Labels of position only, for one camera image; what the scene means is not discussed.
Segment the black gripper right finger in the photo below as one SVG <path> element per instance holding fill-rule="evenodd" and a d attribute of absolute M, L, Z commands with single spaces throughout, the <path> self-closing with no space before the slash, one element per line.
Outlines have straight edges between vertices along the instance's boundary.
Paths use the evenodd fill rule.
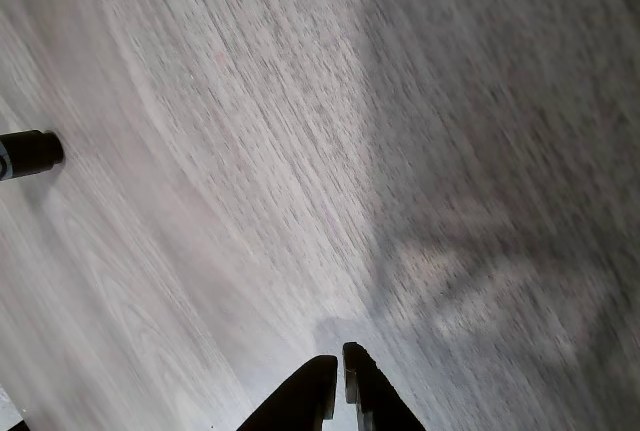
<path fill-rule="evenodd" d="M 424 430 L 367 350 L 343 345 L 346 402 L 356 409 L 359 430 Z"/>

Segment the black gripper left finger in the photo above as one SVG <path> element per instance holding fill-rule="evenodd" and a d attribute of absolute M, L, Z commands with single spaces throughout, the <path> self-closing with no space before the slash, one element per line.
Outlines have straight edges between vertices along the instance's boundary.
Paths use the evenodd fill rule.
<path fill-rule="evenodd" d="M 238 428 L 321 430 L 334 416 L 338 360 L 318 355 L 291 374 Z"/>

